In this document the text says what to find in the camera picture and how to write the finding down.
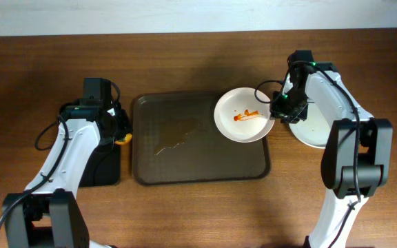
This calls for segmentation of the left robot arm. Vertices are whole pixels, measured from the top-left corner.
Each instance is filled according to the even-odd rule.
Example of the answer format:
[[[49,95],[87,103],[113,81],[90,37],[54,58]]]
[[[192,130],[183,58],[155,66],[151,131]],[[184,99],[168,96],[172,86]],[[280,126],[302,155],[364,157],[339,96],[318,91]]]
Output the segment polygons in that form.
[[[3,201],[0,231],[9,247],[99,247],[90,238],[76,201],[80,187],[113,185],[120,174],[120,147],[132,126],[118,86],[86,78],[83,96],[61,106],[57,137],[34,179]]]

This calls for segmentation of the green and orange sponge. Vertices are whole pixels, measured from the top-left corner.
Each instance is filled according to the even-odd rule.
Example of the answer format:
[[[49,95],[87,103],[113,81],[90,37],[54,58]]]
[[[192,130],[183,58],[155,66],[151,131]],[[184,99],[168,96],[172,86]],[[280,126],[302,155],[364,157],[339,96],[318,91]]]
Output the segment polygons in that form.
[[[126,145],[132,140],[132,134],[126,134],[123,138],[116,140],[116,145]]]

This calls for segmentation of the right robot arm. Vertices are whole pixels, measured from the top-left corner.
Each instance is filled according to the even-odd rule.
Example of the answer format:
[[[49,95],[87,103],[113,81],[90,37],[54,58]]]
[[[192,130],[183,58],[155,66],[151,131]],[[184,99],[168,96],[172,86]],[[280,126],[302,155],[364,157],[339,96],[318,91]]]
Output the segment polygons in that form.
[[[303,245],[344,247],[359,211],[387,182],[393,126],[357,103],[333,63],[316,62],[311,51],[297,50],[287,65],[282,88],[270,103],[271,117],[297,124],[307,120],[312,102],[330,127],[320,164],[325,200]]]

